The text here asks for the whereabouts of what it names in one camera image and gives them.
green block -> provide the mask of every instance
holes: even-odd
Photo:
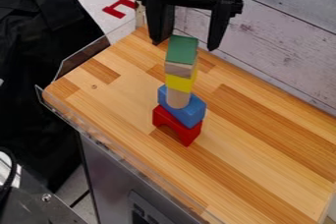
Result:
[[[198,39],[172,35],[169,39],[167,62],[192,65],[197,56]]]

red marking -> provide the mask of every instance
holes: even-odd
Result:
[[[158,105],[153,110],[153,125],[159,127],[167,125],[174,130],[184,146],[189,146],[195,138],[200,134],[202,121],[196,124],[193,128],[188,129],[182,125],[172,114],[170,114],[161,105]]]
[[[133,2],[131,0],[118,0],[116,3],[112,4],[111,6],[103,8],[103,11],[111,16],[122,19],[126,15],[122,12],[115,10],[115,8],[118,7],[119,5],[124,5],[129,8],[136,9],[137,4],[138,3]]]

block tower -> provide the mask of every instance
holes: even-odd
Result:
[[[206,104],[192,93],[196,79],[198,40],[172,35],[165,61],[166,84],[158,89],[159,105],[153,110],[153,125],[167,125],[182,144],[189,146],[199,135]]]

black bag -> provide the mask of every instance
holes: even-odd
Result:
[[[34,85],[46,87],[64,58],[102,35],[78,0],[0,0],[0,145],[53,191],[80,162],[78,135],[38,102]]]

beige block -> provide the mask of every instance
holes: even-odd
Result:
[[[196,66],[197,57],[192,65],[183,63],[165,62],[164,69],[166,74],[178,76],[181,78],[190,78]]]
[[[174,109],[182,109],[189,104],[191,94],[167,87],[166,99],[170,107]]]

